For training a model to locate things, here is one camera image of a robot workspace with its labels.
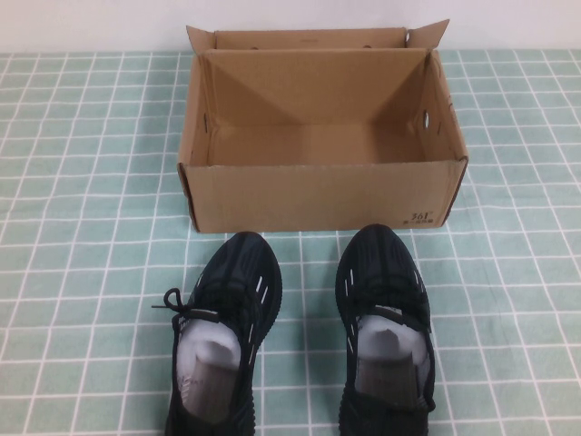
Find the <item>black sneaker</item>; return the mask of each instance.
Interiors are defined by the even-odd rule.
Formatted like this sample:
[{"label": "black sneaker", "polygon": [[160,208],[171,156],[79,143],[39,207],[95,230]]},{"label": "black sneaker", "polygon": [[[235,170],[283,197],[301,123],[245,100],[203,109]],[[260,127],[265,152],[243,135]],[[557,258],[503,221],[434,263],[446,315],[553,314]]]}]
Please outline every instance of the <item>black sneaker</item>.
[{"label": "black sneaker", "polygon": [[342,255],[335,296],[347,331],[341,436],[425,436],[435,408],[426,288],[389,227],[359,231]]},{"label": "black sneaker", "polygon": [[167,436],[254,434],[254,362],[281,298],[281,269],[257,233],[237,233],[214,254],[187,304],[177,289],[165,294],[178,312]]}]

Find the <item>white grout line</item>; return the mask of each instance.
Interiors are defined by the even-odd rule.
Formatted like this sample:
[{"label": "white grout line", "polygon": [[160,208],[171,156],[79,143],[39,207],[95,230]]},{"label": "white grout line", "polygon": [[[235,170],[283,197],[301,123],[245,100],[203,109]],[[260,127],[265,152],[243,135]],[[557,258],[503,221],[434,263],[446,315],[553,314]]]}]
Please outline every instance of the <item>white grout line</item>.
[{"label": "white grout line", "polygon": [[[95,59],[95,57],[93,58],[93,61],[91,62],[91,66],[93,66],[93,64],[94,64],[94,59]],[[83,95],[86,92],[88,83],[89,83],[89,78],[87,77],[86,82],[85,82],[85,87],[83,89]],[[49,107],[50,107],[50,105],[47,105],[47,107],[46,107],[46,114],[49,111]],[[81,110],[80,107],[81,106],[79,106],[79,108],[77,109],[76,114],[79,114],[79,112]],[[70,127],[71,131],[69,133],[69,138],[68,138],[68,140],[66,142],[66,146],[64,148],[64,153],[63,153],[63,156],[61,158],[61,162],[59,163],[58,171],[56,172],[56,177],[55,177],[55,180],[53,182],[53,188],[51,190],[51,193],[49,195],[49,198],[52,198],[54,196],[54,191],[56,190],[56,185],[58,184],[59,175],[60,175],[61,171],[63,170],[64,157],[66,156],[66,151],[68,150],[69,144],[71,143],[71,138],[73,136],[74,127],[75,127],[75,122],[73,122],[71,124],[71,127]],[[33,261],[34,255],[36,253],[36,249],[40,245],[39,244],[39,241],[40,241],[40,238],[42,236],[42,232],[43,232],[43,228],[44,228],[44,219],[46,217],[46,211],[48,209],[48,204],[49,204],[49,202],[46,202],[46,206],[45,206],[44,211],[43,211],[43,218],[41,220],[40,227],[39,227],[38,233],[36,235],[36,241],[35,241],[35,244],[34,244],[34,248],[33,248],[33,251],[32,251],[32,253],[30,255],[31,256],[30,262]],[[76,231],[75,231],[75,234],[74,234],[73,241],[74,241],[74,239],[76,238],[76,236],[78,234],[78,227],[79,226],[80,226],[80,223],[78,223],[77,226],[76,226],[77,228],[76,228]],[[68,259],[67,259],[67,265],[66,265],[67,269],[68,269],[68,267],[70,267],[71,259],[72,258],[73,258],[73,246],[71,245],[70,246],[69,253],[68,253]],[[25,284],[26,284],[26,277],[27,277],[27,273],[25,273],[25,277],[23,278],[23,281],[22,281],[23,288],[25,287]],[[40,381],[41,381],[42,373],[44,371],[44,364],[46,363],[46,360],[47,360],[46,357],[48,355],[48,349],[49,349],[49,345],[50,345],[50,342],[51,342],[51,339],[52,339],[53,326],[54,326],[54,323],[56,322],[56,318],[58,316],[59,309],[60,309],[60,306],[61,306],[61,301],[62,301],[62,296],[63,296],[63,291],[64,291],[64,281],[65,281],[65,278],[66,278],[66,273],[64,274],[64,278],[63,278],[63,282],[61,284],[61,288],[59,290],[58,296],[56,297],[56,305],[54,307],[53,317],[51,319],[50,325],[48,326],[48,334],[47,334],[47,338],[46,338],[46,343],[44,345],[43,357],[42,357],[42,360],[41,360],[41,363],[40,363],[40,367],[38,369],[38,373],[36,374],[36,381],[34,382],[33,396],[32,396],[32,400],[30,401],[30,404],[29,404],[29,407],[28,407],[28,413],[26,414],[26,420],[25,420],[25,426],[24,426],[24,433],[28,432],[28,426],[29,426],[30,420],[32,418],[32,413],[33,413],[33,410],[34,410],[34,404],[35,404],[36,396],[37,396],[37,393],[38,393],[38,388],[40,387]]]},{"label": "white grout line", "polygon": [[484,366],[484,372],[487,376],[487,385],[488,385],[488,388],[490,389],[490,395],[492,396],[492,401],[494,403],[495,413],[496,413],[497,418],[499,420],[500,431],[502,432],[503,436],[506,436],[507,431],[505,429],[504,423],[500,420],[502,418],[502,413],[500,411],[500,407],[498,406],[497,393],[495,392],[494,387],[492,385],[492,378],[490,377],[490,370],[488,368],[487,358],[486,358],[486,355],[484,354],[484,349],[482,348],[482,341],[480,340],[480,333],[478,331],[478,326],[476,324],[476,318],[474,317],[474,311],[472,310],[472,301],[470,300],[470,294],[468,293],[468,288],[467,288],[466,283],[464,281],[464,274],[462,273],[462,268],[460,267],[460,261],[458,260],[458,257],[457,257],[456,245],[454,244],[454,238],[452,238],[452,235],[449,233],[448,223],[446,223],[445,225],[446,225],[446,228],[448,230],[448,237],[450,240],[450,244],[452,246],[452,252],[454,253],[454,256],[456,257],[456,266],[458,268],[458,274],[460,276],[460,281],[462,282],[462,287],[464,288],[464,294],[466,295],[466,301],[468,303],[468,312],[470,314],[470,320],[472,321],[472,328],[474,329],[474,333],[476,335],[476,342],[478,345],[478,350],[480,352],[480,359],[482,359],[482,364]]},{"label": "white grout line", "polygon": [[[36,62],[34,63],[34,70],[36,69],[37,66],[38,66],[38,59],[36,59]],[[51,95],[51,98],[54,97],[54,94],[55,93],[56,93],[56,88],[54,89],[53,94]],[[48,113],[48,106],[46,106],[46,109],[44,110],[44,116],[46,116],[47,113]],[[8,127],[6,129],[5,138],[8,136],[8,130],[10,129],[11,123],[8,124]],[[41,121],[41,125],[38,127],[38,134],[37,134],[37,136],[36,136],[36,138],[34,140],[33,148],[30,151],[30,154],[28,155],[28,158],[26,160],[26,164],[25,164],[25,168],[24,168],[23,173],[22,173],[22,177],[20,179],[20,182],[18,183],[18,188],[16,189],[15,197],[12,199],[12,202],[10,204],[10,207],[8,208],[8,212],[6,213],[6,220],[7,221],[10,221],[9,220],[9,217],[11,216],[11,213],[14,210],[14,207],[16,205],[16,199],[20,196],[20,192],[22,190],[22,186],[23,186],[23,184],[25,182],[25,174],[26,174],[26,171],[28,170],[28,165],[30,164],[31,156],[34,154],[34,149],[35,149],[36,145],[38,144],[38,138],[40,137],[41,129],[42,129],[42,121]],[[4,144],[5,144],[5,140],[0,145],[0,154],[2,153],[2,148],[4,147]],[[46,204],[44,205],[42,217],[45,217],[46,209],[47,208],[48,208],[48,202],[46,202]],[[43,218],[41,218],[41,220],[40,220],[40,226],[39,226],[39,229],[37,231],[36,237],[34,238],[34,243],[38,243],[39,240],[40,240],[40,235],[41,235],[41,232],[42,232],[42,226],[43,226]],[[6,227],[7,227],[7,225],[5,225],[2,228],[2,230],[0,230],[0,241],[2,241],[3,238],[4,238],[4,234],[5,234]],[[32,267],[33,259],[34,259],[34,251],[35,251],[35,248],[33,248],[33,252],[30,254],[30,259],[28,259],[28,263],[26,264],[26,269],[24,271],[25,276],[28,274],[28,271]],[[22,283],[20,285],[20,289],[18,290],[18,298],[19,299],[22,298],[22,296],[24,294],[24,291],[25,291],[25,277],[23,277]],[[16,317],[16,312],[17,311],[18,311],[18,302],[16,302],[15,307],[14,307],[14,309],[12,311],[12,314],[10,315],[10,320],[8,321],[8,324],[7,324],[8,327],[11,327],[12,324],[14,323],[15,317]],[[8,338],[9,338],[9,336],[10,336],[10,333],[7,332],[6,335],[5,335],[5,337],[4,337],[4,343],[2,344],[2,348],[0,349],[0,362],[4,358],[4,353],[5,353],[5,350],[6,350],[6,345],[8,344]]]},{"label": "white grout line", "polygon": [[[482,118],[482,122],[484,123],[484,115],[483,115],[482,113],[480,113],[480,117]],[[490,143],[491,143],[491,144],[493,144],[494,142],[492,141],[492,138],[490,137],[490,133],[489,133],[488,129],[486,129],[486,134],[487,134],[487,137],[488,137],[488,140],[490,141]],[[493,147],[493,149],[492,149],[492,152],[493,152],[493,155],[495,156],[495,160],[496,160],[497,162],[499,162],[499,160],[498,160],[498,156],[497,156],[497,152],[494,150],[494,147]],[[500,173],[501,173],[501,175],[502,175],[503,181],[504,181],[504,182],[505,182],[505,184],[508,186],[507,179],[506,179],[506,177],[505,177],[504,173],[502,172],[502,170],[500,170]],[[467,177],[468,177],[468,179],[469,179],[469,180],[471,180],[471,179],[470,179],[470,174],[469,174],[469,173],[467,173]],[[473,190],[474,190],[474,195],[476,196],[477,204],[478,204],[478,205],[481,205],[480,198],[479,198],[479,196],[478,196],[478,190],[476,190],[474,187],[473,187]],[[512,205],[513,205],[513,207],[515,207],[515,206],[516,206],[516,203],[515,203],[515,201],[514,201],[514,198],[512,197],[512,193],[511,193],[509,190],[508,190],[508,193],[509,193],[509,195],[510,195],[510,198],[511,198],[511,201],[512,201]],[[485,226],[485,230],[487,230],[487,223],[486,223],[485,216],[484,216],[484,214],[483,214],[482,210],[480,210],[480,214],[481,214],[481,218],[482,218],[482,221],[483,221],[483,223],[484,223],[484,226]],[[518,214],[517,214],[517,217],[518,217],[518,221],[519,221],[519,223],[520,223],[520,227],[522,228],[522,230],[523,230],[523,232],[524,232],[524,231],[525,231],[525,227],[524,227],[524,225],[522,224],[522,221],[521,221],[521,219],[520,219],[520,216],[519,216]],[[496,254],[495,254],[495,250],[494,250],[494,245],[493,245],[493,243],[492,243],[492,240],[490,239],[490,235],[489,235],[489,234],[487,235],[487,240],[488,240],[488,244],[489,244],[490,252],[491,252],[491,253],[493,253],[493,255],[495,255],[495,256],[496,256]],[[510,296],[510,294],[509,294],[509,292],[508,292],[508,290],[507,290],[507,287],[505,286],[505,281],[504,281],[504,278],[503,278],[503,276],[502,276],[502,272],[501,272],[501,270],[500,270],[500,266],[499,266],[499,264],[498,264],[498,259],[497,259],[497,258],[495,258],[495,259],[494,259],[494,263],[495,263],[495,266],[496,266],[496,268],[497,268],[497,274],[498,274],[498,277],[499,277],[499,280],[500,280],[501,286],[502,286],[502,288],[503,288],[503,290],[504,290],[504,292],[505,292],[505,295],[506,295],[506,297],[507,297],[507,300],[508,300],[508,302],[509,302],[509,304],[510,304],[510,308],[511,308],[511,310],[512,310],[513,312],[515,312],[515,306],[514,306],[514,303],[513,303],[513,301],[512,301],[512,298],[511,298],[511,296]],[[514,322],[515,322],[515,325],[516,325],[516,328],[517,328],[518,339],[520,340],[520,343],[521,343],[522,345],[524,345],[524,344],[525,344],[525,340],[524,340],[524,337],[523,337],[522,331],[520,331],[520,326],[519,326],[519,324],[518,324],[518,319],[517,319],[517,316],[516,316],[516,315],[513,315],[513,317],[514,317]],[[529,357],[529,355],[528,355],[527,349],[525,348],[524,350],[525,350],[525,358],[526,358],[526,360],[527,360],[527,366],[528,366],[528,369],[529,369],[529,371],[530,371],[531,377],[533,377],[533,383],[534,383],[534,385],[535,385],[535,392],[536,392],[536,394],[537,394],[537,400],[538,400],[538,402],[539,402],[539,404],[540,404],[540,408],[541,408],[541,411],[542,411],[542,414],[543,414],[543,418],[545,418],[545,423],[546,423],[546,425],[547,425],[547,431],[548,431],[548,433],[549,433],[549,436],[553,436],[553,432],[552,432],[552,430],[551,430],[551,427],[550,427],[550,425],[548,424],[548,421],[547,421],[547,412],[546,412],[546,410],[545,410],[545,405],[544,405],[544,403],[543,403],[543,397],[542,397],[542,395],[541,395],[541,392],[540,392],[540,390],[539,390],[539,388],[538,388],[537,381],[535,380],[535,373],[534,373],[534,371],[533,371],[533,366],[532,366],[532,364],[531,364],[530,357]]]},{"label": "white grout line", "polygon": [[[117,86],[117,84],[119,82],[119,76],[121,74],[121,64],[122,63],[123,63],[123,57],[122,57],[121,62],[119,63],[120,67],[117,70],[117,75],[115,77],[115,86],[113,87],[113,91],[111,92],[111,100],[109,101],[109,106],[107,108],[107,116],[111,114],[111,108],[113,107],[113,96],[115,94],[114,91],[115,91],[116,86]],[[108,121],[109,120],[107,119],[107,117],[105,117],[105,122],[103,123],[102,134],[104,134],[104,132],[105,132],[105,130],[107,128]],[[84,207],[86,206],[87,196],[88,196],[89,190],[91,189],[91,183],[93,182],[94,174],[95,174],[95,171],[96,171],[96,168],[97,168],[97,163],[99,161],[99,153],[101,152],[102,148],[103,148],[103,138],[101,137],[100,140],[99,140],[99,145],[98,145],[97,152],[96,152],[96,156],[95,156],[95,159],[94,159],[93,168],[92,168],[92,171],[91,171],[91,174],[89,176],[89,180],[87,182],[87,186],[86,186],[85,192],[84,192],[85,193],[85,196],[83,198],[83,203],[81,205],[81,213],[80,213],[80,218],[81,219],[83,218]],[[121,199],[119,201],[119,209],[121,209]],[[61,285],[62,288],[64,287],[64,281],[66,279],[66,276],[68,274],[68,271],[70,270],[70,264],[71,264],[72,257],[73,257],[73,251],[74,251],[75,243],[76,243],[76,240],[77,240],[77,237],[78,237],[78,233],[79,233],[79,231],[81,229],[81,224],[83,222],[81,219],[79,219],[78,224],[77,224],[76,229],[75,229],[75,234],[74,234],[73,242],[71,244],[71,254],[70,254],[71,257],[69,258],[69,261],[68,261],[68,264],[67,264],[67,270],[64,273],[63,283]],[[106,277],[106,272],[105,272],[103,274],[103,282],[101,284],[101,290],[99,291],[99,295],[97,297],[97,306],[95,308],[93,322],[92,322],[91,330],[90,330],[90,334],[89,334],[89,343],[87,345],[86,356],[85,356],[84,363],[83,363],[83,371],[81,373],[81,380],[79,381],[79,387],[78,387],[78,392],[77,392],[77,399],[76,399],[75,404],[74,404],[74,411],[73,411],[73,417],[71,419],[71,428],[70,428],[70,433],[71,434],[74,433],[74,430],[75,430],[75,427],[76,427],[76,420],[78,418],[78,413],[79,413],[79,408],[80,408],[80,403],[81,403],[81,394],[82,394],[83,388],[84,388],[84,380],[86,378],[86,373],[87,373],[88,366],[89,366],[89,357],[91,355],[91,350],[93,348],[93,338],[94,338],[94,329],[95,329],[95,326],[94,325],[96,324],[97,317],[99,316],[99,311],[101,310],[101,303],[102,303],[102,298],[101,297],[103,296],[103,288],[105,286],[105,280],[106,280],[106,278],[107,277]]]},{"label": "white grout line", "polygon": [[307,423],[309,424],[309,436],[312,434],[312,408],[310,397],[310,369],[309,369],[309,335],[307,331],[307,294],[305,293],[305,269],[302,255],[302,232],[299,232],[299,256],[300,256],[300,288],[302,298],[302,340],[305,355],[305,378],[307,380]]},{"label": "white grout line", "polygon": [[[544,53],[544,52],[543,52],[543,57],[544,57],[545,61],[547,62],[547,64],[549,65],[549,68],[551,69],[551,72],[553,72],[553,68],[552,68],[551,64],[548,62],[548,60],[547,60],[547,57],[545,56],[545,53]],[[525,71],[524,71],[524,69],[523,69],[522,65],[521,65],[521,64],[518,64],[518,66],[519,66],[520,70],[523,72],[523,74],[525,74]],[[528,81],[528,78],[527,78],[527,77],[526,77],[526,80],[527,80],[527,84],[528,84],[528,85],[529,85],[529,87],[532,89],[532,86],[530,85],[530,82]],[[555,77],[555,81],[557,82],[557,84],[558,84],[558,86],[559,86],[559,90],[561,91],[561,93],[562,93],[563,95],[565,95],[565,92],[563,91],[563,88],[561,87],[561,83],[559,83],[559,82],[558,82],[558,80],[556,79],[556,77]],[[532,94],[533,94],[533,96],[534,96],[534,98],[535,98],[535,101],[537,102],[538,106],[541,108],[541,114],[543,115],[543,119],[545,120],[545,123],[548,125],[548,128],[549,128],[549,130],[550,130],[551,136],[553,137],[553,140],[555,141],[556,148],[557,148],[557,150],[558,150],[558,152],[559,152],[559,155],[560,155],[560,156],[561,156],[561,158],[563,159],[563,162],[565,163],[565,166],[566,166],[566,168],[567,168],[567,170],[568,170],[569,174],[570,174],[570,175],[571,175],[571,177],[573,178],[573,180],[576,180],[575,173],[574,173],[574,172],[571,170],[571,167],[569,166],[569,163],[568,163],[568,161],[567,161],[567,159],[566,159],[566,156],[565,156],[565,154],[563,153],[563,150],[561,149],[561,146],[560,146],[560,144],[559,144],[559,141],[558,141],[558,140],[557,140],[557,138],[556,138],[555,131],[553,130],[553,125],[551,125],[551,123],[548,121],[547,114],[545,113],[545,109],[544,109],[544,108],[541,106],[540,102],[538,101],[536,93],[535,93],[535,92],[533,92]],[[512,115],[512,117],[513,117],[513,120],[514,120],[514,121],[516,121],[516,118],[515,118],[515,115],[514,115],[514,112],[512,111],[512,109],[511,109],[510,113],[511,113],[511,115]],[[577,117],[577,115],[576,115],[575,111],[573,111],[573,114],[574,114],[575,118],[577,119],[577,122],[579,123],[579,125],[581,125],[581,122],[579,121],[579,118]],[[531,162],[534,162],[534,161],[533,161],[533,159],[532,159],[532,156],[531,156],[531,154],[530,154],[530,152],[529,152],[529,150],[528,150],[528,148],[527,148],[526,141],[524,141],[524,139],[525,139],[525,138],[524,138],[524,136],[522,135],[522,132],[520,131],[520,129],[518,129],[518,132],[519,132],[519,134],[520,134],[520,136],[521,136],[521,139],[522,139],[522,141],[523,141],[523,144],[525,144],[525,150],[526,150],[526,152],[527,152],[527,156],[528,156],[528,158],[531,160]],[[533,164],[533,169],[535,170],[535,174],[536,174],[536,176],[537,176],[538,180],[542,180],[542,179],[541,179],[541,177],[540,177],[540,175],[539,175],[539,173],[538,173],[537,167],[536,167],[534,164]],[[576,184],[576,188],[577,188],[577,190],[579,191],[579,193],[581,193],[581,188],[579,188],[579,185],[578,185],[578,183]],[[560,221],[558,220],[558,216],[557,216],[557,214],[556,214],[556,211],[555,211],[555,209],[554,209],[554,207],[553,207],[553,204],[552,204],[552,201],[551,201],[550,195],[549,195],[549,194],[548,194],[548,192],[547,192],[547,189],[546,189],[546,184],[545,184],[545,185],[542,185],[542,189],[543,189],[543,193],[545,194],[545,197],[547,198],[547,202],[548,202],[548,204],[549,204],[549,207],[551,208],[551,212],[553,213],[553,216],[554,216],[554,218],[555,218],[555,221],[556,221],[557,228],[558,228],[558,229],[559,229],[561,232],[563,232],[563,229],[562,229],[562,227],[561,227],[561,223],[560,223]],[[521,218],[520,218],[520,214],[519,214],[519,212],[517,212],[517,217],[518,217],[519,223],[520,223],[520,225],[521,225],[521,228],[522,228],[522,229],[523,229],[523,231],[524,231],[524,230],[525,230],[525,226],[522,224],[522,221],[521,221]],[[530,240],[529,240],[529,237],[528,237],[527,233],[525,233],[525,238],[526,238],[526,240],[527,240],[528,249],[529,249],[529,250],[530,250],[530,251],[533,253],[533,248],[532,248],[532,245],[531,245],[531,243],[530,243]],[[572,262],[573,262],[573,265],[574,265],[574,266],[575,266],[575,268],[576,268],[577,275],[578,275],[579,279],[581,280],[581,269],[579,268],[579,264],[578,264],[577,262],[575,262],[575,254],[574,254],[573,250],[571,249],[571,246],[570,246],[570,244],[569,244],[569,241],[567,240],[567,238],[565,237],[565,235],[564,235],[564,234],[563,234],[563,240],[565,241],[565,246],[566,246],[566,248],[567,248],[567,251],[569,252],[569,256],[567,256],[567,257],[571,258],[571,260],[572,260]],[[541,277],[541,281],[542,281],[542,282],[543,282],[543,284],[544,284],[544,286],[543,286],[543,287],[544,287],[544,290],[545,290],[545,295],[547,296],[547,299],[548,299],[548,301],[549,301],[549,303],[550,303],[550,305],[551,305],[551,308],[552,308],[552,309],[553,309],[553,311],[556,313],[556,306],[555,306],[555,303],[553,302],[553,297],[551,296],[550,292],[549,292],[549,291],[548,291],[548,289],[547,289],[547,285],[545,284],[545,281],[544,281],[544,278],[543,278],[543,276],[542,276],[542,273],[541,273],[541,271],[540,271],[540,268],[538,267],[537,260],[535,260],[535,266],[536,266],[536,268],[537,268],[537,272],[538,272],[539,276]],[[563,338],[563,342],[565,343],[565,345],[567,345],[567,338],[566,338],[566,335],[565,335],[565,332],[564,332],[564,330],[563,330],[563,326],[562,326],[562,323],[561,323],[561,320],[560,320],[560,317],[558,316],[558,314],[556,314],[556,325],[557,325],[557,327],[558,327],[558,329],[559,329],[559,332],[560,332],[560,334],[561,334],[561,337]],[[577,368],[576,368],[576,362],[575,362],[575,358],[573,357],[573,354],[571,353],[571,350],[569,350],[569,348],[568,348],[568,347],[567,347],[567,355],[568,355],[568,357],[569,357],[569,361],[570,361],[571,365],[573,366],[573,370],[574,370],[574,372],[575,372],[575,375],[576,375],[576,377],[577,377],[577,380],[578,380],[579,386],[581,387],[581,378],[579,378],[579,372],[578,372],[578,370],[577,370]]]},{"label": "white grout line", "polygon": [[[416,240],[414,239],[413,231],[410,229],[410,236],[411,236],[411,245],[413,248],[413,257],[416,262],[416,267],[418,268],[419,276],[421,277],[421,265],[418,262],[418,247],[416,245]],[[458,430],[456,428],[456,421],[454,420],[454,411],[452,410],[452,402],[450,401],[450,396],[448,392],[448,384],[446,383],[446,375],[444,374],[444,369],[442,365],[442,358],[439,354],[438,349],[438,338],[436,336],[436,329],[434,329],[433,324],[431,325],[431,336],[433,338],[433,348],[434,348],[434,356],[436,357],[436,361],[434,362],[435,365],[439,367],[440,377],[442,378],[442,387],[444,389],[444,397],[446,398],[446,405],[448,406],[448,415],[450,417],[450,423],[452,425],[452,434],[454,436],[458,436]]]},{"label": "white grout line", "polygon": [[[173,96],[175,94],[175,88],[176,88],[176,85],[177,85],[177,80],[178,80],[178,72],[176,70],[174,72],[172,98],[173,98]],[[171,103],[170,112],[172,111],[172,109],[173,109],[173,100],[172,100],[172,103]],[[165,141],[164,141],[164,144],[163,144],[163,157],[162,157],[162,169],[161,169],[161,172],[163,171],[163,168],[165,166],[165,157],[166,157],[166,153],[165,152],[167,151],[167,146],[168,146],[168,143],[169,143],[168,139],[169,139],[169,133],[170,133],[170,125],[171,125],[170,118],[168,117],[168,119],[167,119],[167,127],[166,127],[166,132],[165,132]],[[150,255],[151,255],[151,252],[152,252],[153,233],[155,231],[155,222],[156,222],[156,219],[157,219],[157,209],[158,209],[160,194],[161,194],[161,191],[162,191],[162,181],[163,181],[163,178],[162,178],[162,175],[160,174],[160,179],[159,179],[159,182],[158,182],[158,185],[157,185],[157,194],[156,194],[156,197],[155,197],[155,207],[153,208],[154,212],[153,212],[152,229],[150,231],[149,242],[148,242],[148,245],[147,245],[147,254],[145,256],[145,265],[149,265]],[[148,270],[146,268],[143,269],[142,289],[141,289],[141,292],[140,292],[139,302],[137,304],[137,319],[136,319],[136,321],[139,321],[139,316],[141,314],[142,307],[143,307],[143,297],[145,296],[145,281],[147,279],[147,271]],[[137,325],[135,325],[134,332],[133,332],[131,353],[130,353],[130,356],[131,357],[133,357],[135,355],[135,346],[136,346],[136,343],[137,343],[137,334],[138,334],[138,331],[139,331],[139,328],[138,328]],[[128,395],[128,392],[129,392],[129,383],[130,383],[130,380],[131,380],[132,369],[133,369],[133,359],[130,359],[129,360],[129,366],[127,368],[127,377],[125,379],[125,388],[124,388],[124,392],[123,392],[123,400],[122,400],[122,407],[121,407],[121,415],[120,415],[120,418],[119,418],[118,431],[121,431],[122,428],[123,428],[123,416],[124,416],[124,412],[125,412],[125,408],[126,408],[126,404],[127,404],[127,395]]]}]

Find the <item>open shoe box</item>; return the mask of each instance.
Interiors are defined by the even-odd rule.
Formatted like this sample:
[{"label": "open shoe box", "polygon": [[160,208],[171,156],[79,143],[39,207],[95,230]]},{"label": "open shoe box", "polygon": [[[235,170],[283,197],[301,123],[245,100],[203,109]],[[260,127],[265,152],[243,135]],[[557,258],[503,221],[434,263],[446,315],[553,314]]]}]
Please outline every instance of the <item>open shoe box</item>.
[{"label": "open shoe box", "polygon": [[178,173],[204,233],[442,225],[468,152],[420,29],[188,27]]}]

